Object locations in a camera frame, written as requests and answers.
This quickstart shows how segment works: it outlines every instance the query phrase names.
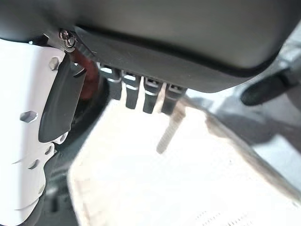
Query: white plastic cover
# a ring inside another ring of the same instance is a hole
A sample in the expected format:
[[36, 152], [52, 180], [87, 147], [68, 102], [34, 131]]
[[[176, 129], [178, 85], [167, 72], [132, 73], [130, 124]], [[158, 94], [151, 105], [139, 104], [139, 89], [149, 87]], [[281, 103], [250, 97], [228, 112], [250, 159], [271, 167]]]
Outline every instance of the white plastic cover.
[[40, 120], [57, 74], [49, 62], [64, 53], [0, 39], [0, 224], [16, 226], [31, 214], [42, 195], [45, 163], [53, 143], [39, 142]]

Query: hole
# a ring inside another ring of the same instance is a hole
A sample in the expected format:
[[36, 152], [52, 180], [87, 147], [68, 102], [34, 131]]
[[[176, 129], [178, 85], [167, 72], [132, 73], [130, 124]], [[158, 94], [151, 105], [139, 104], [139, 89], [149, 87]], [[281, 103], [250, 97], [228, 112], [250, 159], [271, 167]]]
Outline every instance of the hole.
[[51, 151], [52, 151], [53, 147], [49, 146], [49, 148], [47, 148], [47, 150], [45, 151], [45, 155], [48, 155]]
[[45, 189], [45, 185], [43, 185], [40, 189], [39, 189], [39, 194], [41, 194]]
[[60, 138], [60, 142], [64, 142], [67, 137], [67, 134], [63, 134]]
[[34, 168], [36, 168], [36, 167], [38, 166], [39, 162], [40, 162], [40, 161], [39, 161], [38, 159], [35, 160], [35, 161], [28, 167], [28, 169], [33, 170]]
[[20, 120], [26, 123], [35, 121], [38, 118], [38, 113], [34, 111], [28, 111], [20, 114]]
[[55, 71], [58, 69], [59, 64], [60, 64], [60, 61], [58, 60], [58, 58], [53, 57], [53, 58], [51, 58], [51, 60], [49, 62], [49, 67], [52, 71]]

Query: black plastic clip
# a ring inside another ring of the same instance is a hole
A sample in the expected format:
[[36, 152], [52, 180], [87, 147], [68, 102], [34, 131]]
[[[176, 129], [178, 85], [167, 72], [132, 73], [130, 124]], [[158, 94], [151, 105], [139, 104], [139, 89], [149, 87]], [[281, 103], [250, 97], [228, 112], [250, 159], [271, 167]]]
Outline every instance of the black plastic clip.
[[185, 94], [187, 88], [168, 84], [165, 91], [165, 99], [162, 113], [171, 115], [178, 100]]
[[97, 67], [99, 70], [99, 74], [105, 77], [109, 82], [109, 98], [120, 100], [122, 91], [121, 71], [119, 69], [110, 68], [108, 66], [101, 66], [99, 63], [97, 63]]
[[154, 110], [158, 94], [161, 91], [162, 83], [153, 79], [144, 78], [145, 101], [143, 111], [151, 114]]
[[139, 86], [141, 77], [122, 71], [122, 80], [126, 84], [127, 88], [127, 102], [126, 107], [135, 109], [139, 94]]

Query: metal screw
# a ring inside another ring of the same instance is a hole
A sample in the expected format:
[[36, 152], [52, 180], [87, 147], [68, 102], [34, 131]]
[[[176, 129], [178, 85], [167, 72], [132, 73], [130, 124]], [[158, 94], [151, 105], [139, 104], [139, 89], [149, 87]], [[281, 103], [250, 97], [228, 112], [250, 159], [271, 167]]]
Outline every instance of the metal screw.
[[67, 48], [72, 48], [75, 44], [75, 38], [73, 36], [70, 36], [66, 41], [65, 45]]
[[66, 41], [69, 38], [69, 33], [66, 30], [60, 30], [60, 39]]

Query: red object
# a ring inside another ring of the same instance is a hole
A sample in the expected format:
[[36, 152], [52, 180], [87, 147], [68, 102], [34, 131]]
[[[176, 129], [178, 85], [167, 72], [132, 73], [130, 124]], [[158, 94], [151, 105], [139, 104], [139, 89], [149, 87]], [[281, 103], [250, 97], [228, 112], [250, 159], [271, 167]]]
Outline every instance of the red object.
[[71, 53], [71, 58], [75, 63], [80, 64], [87, 71], [83, 88], [80, 93], [81, 100], [89, 100], [98, 90], [98, 69], [92, 60], [87, 59], [77, 49]]

